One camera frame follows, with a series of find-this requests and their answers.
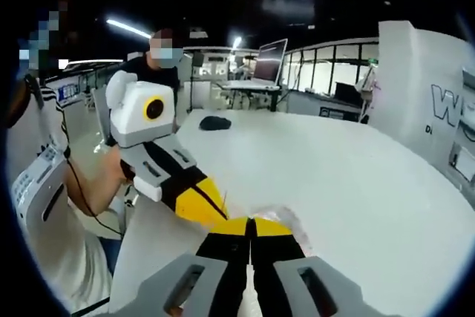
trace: man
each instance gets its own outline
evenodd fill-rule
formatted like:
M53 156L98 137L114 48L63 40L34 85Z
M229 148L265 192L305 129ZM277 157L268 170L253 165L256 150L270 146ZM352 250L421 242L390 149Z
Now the man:
M71 150L64 114L56 101L55 93L46 87L36 87L35 90L35 85L32 84L37 79L31 77L27 81L26 78L20 77L17 80L6 118L9 187L47 146L55 145L65 153L70 163L64 182L71 201L88 216L104 212L120 185L125 182L118 149L112 148L102 158L99 173L94 180L86 180L69 157ZM42 96L42 110L39 109L35 94ZM60 235L60 238L39 238L41 241L57 239L58 246L65 248L48 253L49 256L43 257L38 263L40 272L56 296L70 312L75 312L109 297L118 246L111 249L113 242L101 243L98 237L86 232L70 207L66 214L67 226L58 226L58 231L68 231L66 237Z
M150 50L121 66L119 71L135 73L139 81L167 85L173 89L175 109L180 90L177 66L183 57L183 43L176 30L162 29L150 38ZM177 131L177 118L173 122Z

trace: round table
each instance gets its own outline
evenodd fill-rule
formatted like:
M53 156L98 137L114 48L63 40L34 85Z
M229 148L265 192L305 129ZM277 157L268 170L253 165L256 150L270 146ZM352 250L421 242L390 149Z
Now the round table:
M232 121L201 131L207 115ZM421 157L368 125L268 111L192 111L178 138L213 177L232 215L289 207L313 253L356 282L384 314L426 316L474 251L475 212ZM111 291L111 311L205 233L161 203L137 202Z

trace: computer mouse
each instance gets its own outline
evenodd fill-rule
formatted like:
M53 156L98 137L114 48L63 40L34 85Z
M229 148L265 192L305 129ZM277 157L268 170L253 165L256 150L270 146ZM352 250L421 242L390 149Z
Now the computer mouse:
M206 131L226 130L230 126L231 121L221 117L208 116L200 122L200 129Z

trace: black shirt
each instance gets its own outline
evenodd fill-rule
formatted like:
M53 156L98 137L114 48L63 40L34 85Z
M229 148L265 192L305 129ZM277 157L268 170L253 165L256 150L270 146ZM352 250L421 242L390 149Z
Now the black shirt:
M178 79L178 70L173 68L161 68L152 70L147 65L146 55L136 57L124 63L120 70L127 73L135 73L139 81L157 83L158 85L167 85L173 89L175 107L177 106L178 90L180 89L180 80Z

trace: camera lens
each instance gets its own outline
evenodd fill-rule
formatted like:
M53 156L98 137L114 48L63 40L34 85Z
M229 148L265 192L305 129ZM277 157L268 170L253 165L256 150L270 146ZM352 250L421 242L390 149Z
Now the camera lens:
M147 118L156 119L161 113L163 113L163 102L161 100L156 99L147 106Z

